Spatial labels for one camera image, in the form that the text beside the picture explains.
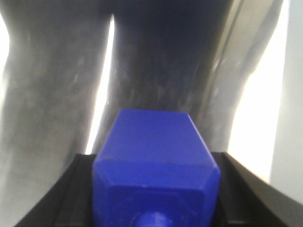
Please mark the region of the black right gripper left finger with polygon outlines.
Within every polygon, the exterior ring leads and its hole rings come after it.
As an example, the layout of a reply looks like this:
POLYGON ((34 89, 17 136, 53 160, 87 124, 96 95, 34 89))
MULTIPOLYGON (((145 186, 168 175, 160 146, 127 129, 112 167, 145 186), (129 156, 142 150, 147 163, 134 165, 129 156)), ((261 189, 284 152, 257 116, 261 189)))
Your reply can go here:
POLYGON ((92 166, 96 155, 75 155, 64 174, 17 227, 91 227, 92 166))

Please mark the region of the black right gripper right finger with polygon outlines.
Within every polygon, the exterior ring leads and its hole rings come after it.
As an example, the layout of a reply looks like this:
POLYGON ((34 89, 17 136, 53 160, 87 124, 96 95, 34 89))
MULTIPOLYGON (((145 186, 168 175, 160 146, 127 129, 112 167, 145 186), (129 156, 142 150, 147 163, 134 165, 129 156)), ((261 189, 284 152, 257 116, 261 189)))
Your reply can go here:
POLYGON ((295 202, 263 183, 224 152, 212 153, 221 171, 213 227, 293 227, 295 202))

